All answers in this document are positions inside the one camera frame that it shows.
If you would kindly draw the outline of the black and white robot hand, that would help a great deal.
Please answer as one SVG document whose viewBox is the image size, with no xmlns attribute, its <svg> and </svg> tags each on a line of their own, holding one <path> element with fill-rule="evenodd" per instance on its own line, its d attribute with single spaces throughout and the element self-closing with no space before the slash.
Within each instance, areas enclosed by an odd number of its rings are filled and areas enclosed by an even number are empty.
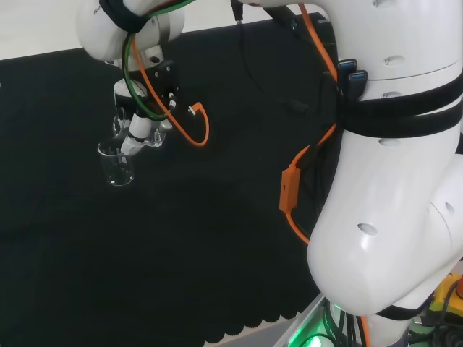
<svg viewBox="0 0 463 347">
<path fill-rule="evenodd" d="M 145 70 L 149 82 L 170 112 L 180 111 L 179 86 L 172 61 L 162 61 Z M 137 155 L 144 147 L 160 147 L 174 128 L 150 93 L 139 70 L 129 69 L 114 85 L 116 116 L 113 135 L 122 140 L 124 155 Z"/>
</svg>

